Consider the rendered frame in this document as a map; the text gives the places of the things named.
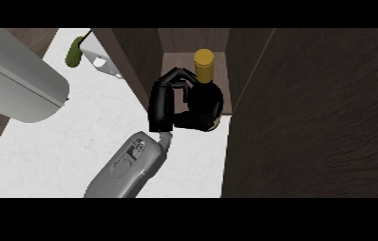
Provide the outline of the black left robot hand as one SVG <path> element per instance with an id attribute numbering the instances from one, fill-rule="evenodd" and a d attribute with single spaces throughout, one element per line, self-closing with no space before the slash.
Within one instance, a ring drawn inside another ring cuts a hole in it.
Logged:
<path id="1" fill-rule="evenodd" d="M 174 90 L 183 90 L 187 110 L 174 112 Z M 209 132 L 217 128 L 223 111 L 223 93 L 212 81 L 200 83 L 196 75 L 174 67 L 155 81 L 149 97 L 149 131 L 169 132 L 172 128 Z"/>

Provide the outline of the black wine bottle gold cap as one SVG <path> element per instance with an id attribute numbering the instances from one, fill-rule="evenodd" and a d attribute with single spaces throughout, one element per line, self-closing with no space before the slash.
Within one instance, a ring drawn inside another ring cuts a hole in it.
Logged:
<path id="1" fill-rule="evenodd" d="M 192 86 L 187 98 L 189 112 L 196 117 L 195 124 L 200 131 L 212 131 L 221 119 L 223 92 L 214 83 L 215 56 L 209 49 L 199 49 L 193 55 L 198 83 Z"/>

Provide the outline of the brown wooden cabinet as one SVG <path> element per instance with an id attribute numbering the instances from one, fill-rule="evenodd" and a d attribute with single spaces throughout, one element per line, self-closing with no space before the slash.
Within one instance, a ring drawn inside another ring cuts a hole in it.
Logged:
<path id="1" fill-rule="evenodd" d="M 214 82 L 223 113 L 236 110 L 268 44 L 271 28 L 96 28 L 94 36 L 141 105 L 152 83 L 174 67 L 195 68 L 195 51 L 214 52 Z"/>

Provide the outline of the brown wooden cabinet door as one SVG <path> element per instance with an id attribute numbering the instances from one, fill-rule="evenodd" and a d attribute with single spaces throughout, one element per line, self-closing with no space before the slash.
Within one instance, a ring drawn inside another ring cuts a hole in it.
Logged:
<path id="1" fill-rule="evenodd" d="M 230 118 L 226 197 L 378 197 L 378 29 L 276 29 Z"/>

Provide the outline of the white angular object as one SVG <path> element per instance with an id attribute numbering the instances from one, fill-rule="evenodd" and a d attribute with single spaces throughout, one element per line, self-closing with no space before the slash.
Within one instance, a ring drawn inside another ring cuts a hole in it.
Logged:
<path id="1" fill-rule="evenodd" d="M 82 55 L 88 59 L 91 65 L 94 66 L 96 70 L 121 79 L 122 75 L 118 71 L 118 68 L 112 62 L 112 59 L 96 38 L 93 31 L 87 32 L 79 42 L 78 48 L 82 52 Z"/>

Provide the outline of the green cucumber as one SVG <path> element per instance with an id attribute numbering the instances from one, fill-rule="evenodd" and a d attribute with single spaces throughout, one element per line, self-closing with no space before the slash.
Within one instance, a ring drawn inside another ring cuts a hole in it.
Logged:
<path id="1" fill-rule="evenodd" d="M 65 57 L 65 64 L 68 67 L 75 68 L 79 65 L 81 62 L 81 56 L 82 56 L 82 52 L 79 49 L 79 43 L 82 41 L 84 37 L 78 36 L 72 43 L 71 43 L 71 47 L 66 53 L 66 57 Z"/>

